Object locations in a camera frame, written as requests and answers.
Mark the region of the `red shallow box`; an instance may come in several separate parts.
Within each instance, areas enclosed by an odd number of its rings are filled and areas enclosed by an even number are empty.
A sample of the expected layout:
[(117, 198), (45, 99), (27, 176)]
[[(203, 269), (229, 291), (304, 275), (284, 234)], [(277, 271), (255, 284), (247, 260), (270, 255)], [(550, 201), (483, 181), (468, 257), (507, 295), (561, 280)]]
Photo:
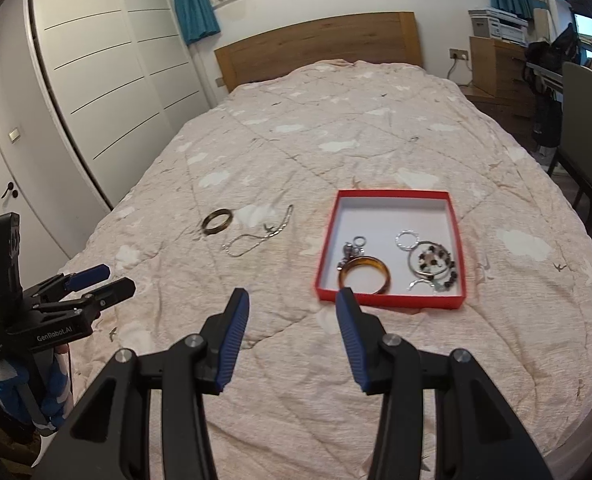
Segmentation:
[[(444, 245), (456, 259), (456, 275), (451, 280), (435, 280), (444, 292), (428, 289), (408, 291), (417, 280), (409, 266), (408, 253), (395, 243), (403, 230), (418, 233), (420, 240)], [(338, 288), (337, 263), (343, 258), (346, 242), (363, 245), (366, 256), (382, 260), (392, 274), (385, 295), (362, 294), (350, 286), (360, 304), (392, 309), (460, 308), (466, 298), (465, 266), (456, 212), (446, 191), (427, 190), (340, 190), (325, 235), (314, 289), (322, 301), (335, 299)]]

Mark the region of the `white sliding wardrobe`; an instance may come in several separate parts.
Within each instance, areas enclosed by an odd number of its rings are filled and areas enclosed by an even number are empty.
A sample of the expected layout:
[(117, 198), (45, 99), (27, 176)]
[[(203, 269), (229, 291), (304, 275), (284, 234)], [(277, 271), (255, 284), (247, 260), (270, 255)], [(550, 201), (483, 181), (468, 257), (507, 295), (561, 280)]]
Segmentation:
[(28, 0), (64, 129), (117, 205), (190, 119), (208, 111), (171, 0)]

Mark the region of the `amber translucent bangle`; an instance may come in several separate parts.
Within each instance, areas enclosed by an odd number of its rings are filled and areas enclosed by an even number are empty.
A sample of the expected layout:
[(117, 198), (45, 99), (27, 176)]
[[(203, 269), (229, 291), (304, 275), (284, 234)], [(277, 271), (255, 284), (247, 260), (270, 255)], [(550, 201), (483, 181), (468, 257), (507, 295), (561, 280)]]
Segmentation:
[(385, 295), (392, 284), (392, 274), (382, 260), (361, 256), (339, 267), (337, 283), (338, 288), (357, 286), (362, 294)]

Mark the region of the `thin silver bangle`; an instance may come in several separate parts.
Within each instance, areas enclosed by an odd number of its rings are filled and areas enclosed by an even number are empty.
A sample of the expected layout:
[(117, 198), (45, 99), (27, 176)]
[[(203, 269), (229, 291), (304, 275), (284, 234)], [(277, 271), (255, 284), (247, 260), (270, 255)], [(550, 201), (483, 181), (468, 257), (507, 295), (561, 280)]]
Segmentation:
[(456, 259), (452, 253), (431, 240), (421, 240), (418, 247), (408, 253), (408, 266), (418, 278), (426, 280), (451, 280), (456, 275)]

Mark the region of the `teal curtain left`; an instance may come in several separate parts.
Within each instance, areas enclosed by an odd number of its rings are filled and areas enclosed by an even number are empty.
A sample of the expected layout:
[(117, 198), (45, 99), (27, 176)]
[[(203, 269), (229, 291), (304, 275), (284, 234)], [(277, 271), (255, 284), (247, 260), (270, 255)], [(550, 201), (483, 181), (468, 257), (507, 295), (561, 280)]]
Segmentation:
[(174, 0), (174, 10), (187, 46), (220, 32), (210, 0)]

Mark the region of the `large twisted silver hoop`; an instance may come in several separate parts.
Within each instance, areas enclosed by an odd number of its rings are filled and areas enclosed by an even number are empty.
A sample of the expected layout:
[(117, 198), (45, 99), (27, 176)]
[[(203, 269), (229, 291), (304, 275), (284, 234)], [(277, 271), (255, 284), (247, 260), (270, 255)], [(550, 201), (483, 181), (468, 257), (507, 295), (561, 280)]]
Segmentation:
[(431, 280), (426, 280), (425, 278), (418, 278), (417, 280), (412, 281), (409, 285), (408, 285), (408, 291), (412, 292), (412, 290), (415, 289), (428, 289), (431, 290), (432, 292), (444, 292), (445, 291), (445, 286), (439, 282), (435, 282), (435, 281), (431, 281)]

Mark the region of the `white printer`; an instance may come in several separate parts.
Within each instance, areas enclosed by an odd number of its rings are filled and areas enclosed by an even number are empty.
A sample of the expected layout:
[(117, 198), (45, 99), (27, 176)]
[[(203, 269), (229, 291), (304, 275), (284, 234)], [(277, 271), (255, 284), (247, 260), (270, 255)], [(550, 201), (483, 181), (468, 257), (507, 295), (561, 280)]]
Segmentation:
[(510, 12), (495, 8), (469, 10), (475, 37), (499, 39), (519, 46), (527, 46), (526, 20)]

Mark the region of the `wooden dresser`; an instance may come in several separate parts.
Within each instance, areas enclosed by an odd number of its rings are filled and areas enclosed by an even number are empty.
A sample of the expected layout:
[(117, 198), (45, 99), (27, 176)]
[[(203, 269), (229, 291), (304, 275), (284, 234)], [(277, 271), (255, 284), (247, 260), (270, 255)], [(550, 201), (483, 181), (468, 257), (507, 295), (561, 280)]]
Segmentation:
[(536, 98), (524, 81), (525, 48), (499, 39), (470, 38), (472, 99), (514, 136), (530, 136)]

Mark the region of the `wall power socket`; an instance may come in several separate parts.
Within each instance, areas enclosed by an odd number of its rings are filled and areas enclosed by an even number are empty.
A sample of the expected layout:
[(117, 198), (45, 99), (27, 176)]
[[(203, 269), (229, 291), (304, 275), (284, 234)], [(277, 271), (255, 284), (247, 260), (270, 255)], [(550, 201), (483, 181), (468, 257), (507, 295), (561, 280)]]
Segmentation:
[(453, 60), (468, 61), (470, 59), (470, 54), (464, 49), (450, 49), (449, 56)]

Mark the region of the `grey office chair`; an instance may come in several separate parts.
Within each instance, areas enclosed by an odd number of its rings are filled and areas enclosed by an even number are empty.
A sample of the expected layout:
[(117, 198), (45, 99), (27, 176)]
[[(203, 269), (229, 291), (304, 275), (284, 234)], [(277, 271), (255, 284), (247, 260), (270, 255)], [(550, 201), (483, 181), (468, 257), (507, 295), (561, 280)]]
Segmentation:
[(548, 174), (562, 166), (579, 186), (577, 195), (587, 196), (590, 207), (584, 225), (592, 228), (592, 70), (563, 65), (563, 113), (561, 143), (556, 148)]

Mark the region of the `wooden headboard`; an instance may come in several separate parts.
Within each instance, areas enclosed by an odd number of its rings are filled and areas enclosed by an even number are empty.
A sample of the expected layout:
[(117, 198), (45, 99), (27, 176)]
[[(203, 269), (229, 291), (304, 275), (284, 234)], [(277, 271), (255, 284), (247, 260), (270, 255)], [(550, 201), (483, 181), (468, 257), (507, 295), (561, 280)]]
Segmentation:
[(215, 56), (229, 91), (325, 60), (424, 65), (412, 12), (320, 18), (228, 44), (215, 50)]

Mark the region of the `dark brown bangle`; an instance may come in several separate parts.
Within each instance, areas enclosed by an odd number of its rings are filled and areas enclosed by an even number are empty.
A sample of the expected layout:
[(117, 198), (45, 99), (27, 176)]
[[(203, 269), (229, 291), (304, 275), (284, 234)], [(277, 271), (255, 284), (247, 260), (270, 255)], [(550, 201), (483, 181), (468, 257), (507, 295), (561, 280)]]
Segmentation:
[(233, 211), (226, 208), (211, 211), (200, 224), (200, 232), (206, 236), (218, 234), (226, 230), (233, 221)]

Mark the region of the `silver rhinestone watch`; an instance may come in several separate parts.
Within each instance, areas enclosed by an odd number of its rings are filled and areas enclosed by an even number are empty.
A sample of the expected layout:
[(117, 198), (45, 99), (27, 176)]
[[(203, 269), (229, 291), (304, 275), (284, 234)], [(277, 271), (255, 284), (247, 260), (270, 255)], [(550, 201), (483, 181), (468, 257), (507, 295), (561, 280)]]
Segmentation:
[(354, 259), (364, 255), (363, 245), (354, 244), (354, 242), (346, 242), (343, 246), (343, 258), (337, 263), (336, 270), (340, 271), (346, 264)]

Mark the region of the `black bag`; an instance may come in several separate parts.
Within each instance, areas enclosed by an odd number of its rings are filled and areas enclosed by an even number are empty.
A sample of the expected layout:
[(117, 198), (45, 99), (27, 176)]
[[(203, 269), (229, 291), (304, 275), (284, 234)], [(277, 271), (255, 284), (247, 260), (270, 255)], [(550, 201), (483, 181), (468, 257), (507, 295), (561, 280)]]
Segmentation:
[(552, 81), (554, 88), (561, 91), (564, 64), (579, 65), (580, 61), (580, 38), (575, 25), (569, 23), (553, 42), (537, 41), (528, 44), (522, 77), (533, 92), (536, 92), (538, 77)]

